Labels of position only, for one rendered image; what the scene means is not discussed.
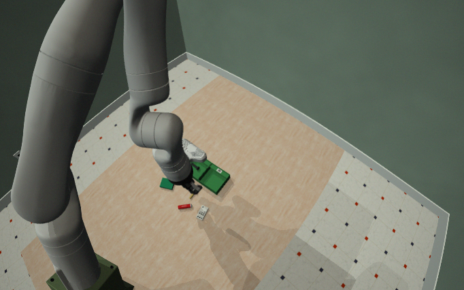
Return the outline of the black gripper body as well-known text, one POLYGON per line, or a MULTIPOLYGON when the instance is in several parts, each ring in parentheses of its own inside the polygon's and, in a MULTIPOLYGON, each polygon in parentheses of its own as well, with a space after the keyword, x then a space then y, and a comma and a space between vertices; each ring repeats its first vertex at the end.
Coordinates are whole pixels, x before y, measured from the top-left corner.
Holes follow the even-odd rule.
POLYGON ((171 180, 169 180, 169 181, 174 185, 183 185, 183 184, 185 184, 186 186, 191 187, 192 185, 190 183, 191 182, 195 183, 195 181, 193 180, 193 167, 191 166, 190 174, 184 180, 181 180, 179 182, 174 182, 174 181, 171 181, 171 180))

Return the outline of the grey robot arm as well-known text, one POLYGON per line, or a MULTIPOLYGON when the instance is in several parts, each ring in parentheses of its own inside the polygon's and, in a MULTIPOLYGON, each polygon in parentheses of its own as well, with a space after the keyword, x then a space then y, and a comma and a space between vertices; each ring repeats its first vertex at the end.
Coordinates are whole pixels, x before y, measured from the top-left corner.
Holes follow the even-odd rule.
POLYGON ((207 159, 204 151, 182 139, 183 123, 177 115, 149 108, 169 97, 167 0, 65 0, 35 64, 11 202, 23 219, 35 224, 67 290, 85 290, 101 274, 70 164, 123 6, 132 141, 152 148, 162 172, 174 182, 188 177, 190 162, 207 159))

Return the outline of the white domino tile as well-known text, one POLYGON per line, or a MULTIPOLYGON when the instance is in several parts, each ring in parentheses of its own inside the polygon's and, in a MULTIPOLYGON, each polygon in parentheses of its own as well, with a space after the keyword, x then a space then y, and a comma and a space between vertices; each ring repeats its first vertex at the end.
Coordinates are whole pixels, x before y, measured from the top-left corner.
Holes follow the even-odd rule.
POLYGON ((202 207, 200 208, 196 218, 200 219, 200 220, 203 220, 204 216, 206 215, 207 211, 208 211, 209 208, 205 207, 202 205, 202 207))

